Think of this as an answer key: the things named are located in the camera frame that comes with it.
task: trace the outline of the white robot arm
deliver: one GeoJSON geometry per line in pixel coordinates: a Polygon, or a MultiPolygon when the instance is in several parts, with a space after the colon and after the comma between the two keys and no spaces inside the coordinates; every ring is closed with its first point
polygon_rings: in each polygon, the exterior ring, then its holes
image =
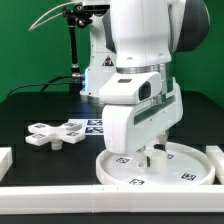
{"type": "Polygon", "coordinates": [[[181,119],[180,88],[166,68],[171,52],[201,43],[209,17],[202,0],[113,0],[110,14],[117,73],[99,93],[109,104],[104,138],[110,152],[130,155],[181,119]]]}

